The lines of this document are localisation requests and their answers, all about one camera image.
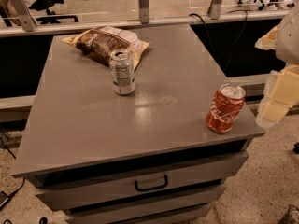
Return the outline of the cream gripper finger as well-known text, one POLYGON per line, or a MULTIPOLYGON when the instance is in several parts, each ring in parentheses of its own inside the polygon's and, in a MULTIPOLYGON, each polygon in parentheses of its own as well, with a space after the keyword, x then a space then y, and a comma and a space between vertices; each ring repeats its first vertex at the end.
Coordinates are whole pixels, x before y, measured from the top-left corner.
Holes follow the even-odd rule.
POLYGON ((278 28, 276 26, 273 27, 266 35, 263 35, 256 41, 255 47, 262 50, 275 49, 277 32, 278 28))
POLYGON ((260 127, 273 127, 298 102, 299 66, 292 64, 280 72, 272 71, 266 80, 255 121, 260 127))

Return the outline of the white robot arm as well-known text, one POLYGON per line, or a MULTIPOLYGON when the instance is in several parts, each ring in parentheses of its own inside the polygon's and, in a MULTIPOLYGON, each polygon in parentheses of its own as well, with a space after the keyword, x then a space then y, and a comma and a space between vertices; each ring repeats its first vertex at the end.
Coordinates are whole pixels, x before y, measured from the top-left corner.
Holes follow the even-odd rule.
POLYGON ((295 5, 279 25, 259 38, 255 47, 272 49, 286 64, 279 72, 270 72, 259 104, 256 123, 270 128, 299 102, 299 5, 295 5))

